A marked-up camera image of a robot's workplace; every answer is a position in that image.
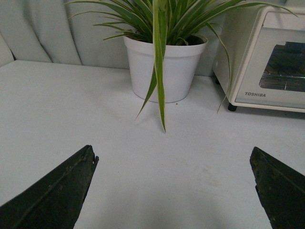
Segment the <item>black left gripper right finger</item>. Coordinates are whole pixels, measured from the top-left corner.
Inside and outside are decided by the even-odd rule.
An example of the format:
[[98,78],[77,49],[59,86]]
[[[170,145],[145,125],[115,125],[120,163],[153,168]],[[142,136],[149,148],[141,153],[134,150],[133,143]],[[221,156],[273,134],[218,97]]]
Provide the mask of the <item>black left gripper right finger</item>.
[[256,192],[271,227],[303,229],[305,227],[305,176],[254,147],[250,165]]

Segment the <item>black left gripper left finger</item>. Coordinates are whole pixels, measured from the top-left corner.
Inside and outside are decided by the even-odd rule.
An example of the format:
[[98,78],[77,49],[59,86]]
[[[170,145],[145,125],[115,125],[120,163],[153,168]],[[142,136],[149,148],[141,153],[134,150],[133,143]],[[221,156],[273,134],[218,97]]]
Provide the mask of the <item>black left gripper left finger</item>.
[[0,208],[2,229],[72,229],[99,162],[86,145]]

